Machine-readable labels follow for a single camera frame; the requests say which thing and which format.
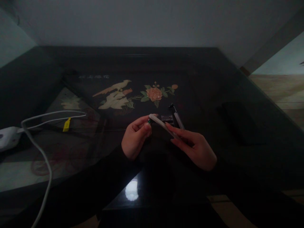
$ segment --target yellow tag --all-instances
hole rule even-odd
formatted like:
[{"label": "yellow tag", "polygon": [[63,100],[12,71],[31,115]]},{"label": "yellow tag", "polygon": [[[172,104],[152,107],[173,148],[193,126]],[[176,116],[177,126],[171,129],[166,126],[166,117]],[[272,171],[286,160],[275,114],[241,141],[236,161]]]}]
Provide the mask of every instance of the yellow tag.
[{"label": "yellow tag", "polygon": [[63,132],[69,130],[69,127],[70,127],[70,120],[71,120],[71,118],[68,118],[67,121],[64,123]]}]

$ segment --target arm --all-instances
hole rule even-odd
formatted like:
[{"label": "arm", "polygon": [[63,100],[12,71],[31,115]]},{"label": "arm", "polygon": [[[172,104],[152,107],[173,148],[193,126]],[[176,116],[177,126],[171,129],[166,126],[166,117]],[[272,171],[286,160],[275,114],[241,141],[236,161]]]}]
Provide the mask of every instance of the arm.
[{"label": "arm", "polygon": [[[148,116],[131,123],[121,145],[95,165],[51,189],[37,227],[71,227],[107,206],[139,172],[134,160],[151,135]],[[42,204],[40,197],[7,227],[31,227]]]},{"label": "arm", "polygon": [[219,159],[207,179],[258,227],[303,227],[304,206]]},{"label": "arm", "polygon": [[180,130],[169,124],[167,127],[193,145],[190,147],[172,139],[172,143],[199,168],[197,172],[200,176],[207,178],[226,194],[253,224],[258,227],[294,227],[303,223],[304,208],[301,204],[262,185],[237,166],[218,159],[201,134]]}]

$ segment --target hand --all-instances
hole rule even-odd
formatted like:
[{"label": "hand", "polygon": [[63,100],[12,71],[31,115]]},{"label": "hand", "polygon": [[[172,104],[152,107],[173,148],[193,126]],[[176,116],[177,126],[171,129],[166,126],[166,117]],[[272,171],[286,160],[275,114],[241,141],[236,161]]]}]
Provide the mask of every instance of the hand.
[{"label": "hand", "polygon": [[151,125],[148,123],[149,116],[140,117],[130,123],[124,133],[121,147],[124,154],[130,160],[135,160],[146,138],[152,134]]},{"label": "hand", "polygon": [[179,137],[193,145],[190,147],[181,140],[171,139],[171,142],[184,151],[195,165],[205,171],[211,171],[215,167],[217,157],[204,136],[200,133],[172,127],[168,123],[166,123],[166,126],[170,131],[176,133]]}]

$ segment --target white charger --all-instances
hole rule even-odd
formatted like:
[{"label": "white charger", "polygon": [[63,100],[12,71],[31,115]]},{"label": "white charger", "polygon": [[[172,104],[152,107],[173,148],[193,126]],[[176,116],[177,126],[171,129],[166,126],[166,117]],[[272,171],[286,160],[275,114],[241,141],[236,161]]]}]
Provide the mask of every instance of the white charger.
[{"label": "white charger", "polygon": [[0,152],[17,146],[21,133],[18,127],[8,127],[0,130]]}]

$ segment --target tiled floor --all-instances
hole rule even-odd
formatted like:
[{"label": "tiled floor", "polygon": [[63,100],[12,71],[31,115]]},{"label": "tiled floor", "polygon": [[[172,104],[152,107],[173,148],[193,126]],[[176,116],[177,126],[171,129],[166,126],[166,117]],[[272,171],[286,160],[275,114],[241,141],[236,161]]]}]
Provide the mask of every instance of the tiled floor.
[{"label": "tiled floor", "polygon": [[304,74],[252,74],[249,78],[304,130]]},{"label": "tiled floor", "polygon": [[[304,190],[293,190],[293,191],[286,191],[284,192],[286,195],[291,196],[295,201],[304,205]],[[227,196],[215,196],[213,199],[227,199]],[[219,214],[222,220],[226,223],[228,227],[231,228],[255,228],[256,226],[253,225],[240,211],[239,209],[232,203],[232,202],[213,202],[212,207],[214,210]],[[100,221],[97,220],[96,216],[88,219],[87,221],[74,226],[73,228],[97,228]]]}]

